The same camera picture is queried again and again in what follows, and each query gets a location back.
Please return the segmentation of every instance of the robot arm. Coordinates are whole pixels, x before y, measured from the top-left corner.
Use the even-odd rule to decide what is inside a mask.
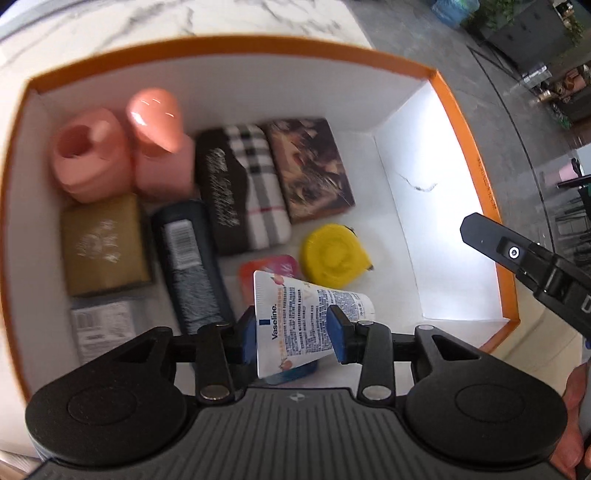
[[[477,214],[462,237],[591,337],[590,279],[574,265]],[[26,421],[46,462],[30,478],[562,478],[547,461],[566,425],[560,396],[446,332],[391,333],[332,306],[338,360],[362,365],[353,396],[249,387],[255,322],[250,308],[196,335],[157,327],[40,389]],[[178,362],[194,365],[194,397],[174,386]],[[394,362],[411,364],[406,396],[396,396]]]

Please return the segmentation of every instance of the white label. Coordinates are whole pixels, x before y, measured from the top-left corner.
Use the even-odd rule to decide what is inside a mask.
[[[72,316],[83,364],[135,337],[128,301],[74,310]]]
[[[189,220],[167,223],[164,229],[174,270],[186,270],[201,265],[193,224]]]
[[[330,305],[338,305],[352,322],[375,320],[374,305],[361,293],[263,271],[255,272],[254,281],[260,378],[318,360],[332,351],[326,331]]]

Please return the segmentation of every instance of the plaid fabric pouch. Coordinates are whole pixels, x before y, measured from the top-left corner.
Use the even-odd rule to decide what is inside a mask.
[[[256,125],[235,125],[225,127],[224,132],[248,175],[246,221],[251,249],[284,244],[291,236],[291,223],[263,130]]]
[[[269,144],[256,125],[201,133],[196,139],[195,172],[220,255],[289,240],[291,223]]]

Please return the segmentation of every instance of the metal screw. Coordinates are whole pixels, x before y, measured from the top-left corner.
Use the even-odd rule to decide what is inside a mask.
[[[223,400],[230,391],[223,385],[207,385],[201,389],[201,396],[205,400]]]
[[[385,400],[390,395],[392,395],[392,390],[388,387],[384,387],[383,385],[370,385],[365,387],[361,392],[365,398],[368,400]]]

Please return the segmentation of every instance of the gold gift box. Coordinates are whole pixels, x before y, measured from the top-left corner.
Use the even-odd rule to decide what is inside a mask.
[[[130,288],[151,281],[133,193],[78,205],[61,214],[66,288],[73,297]]]

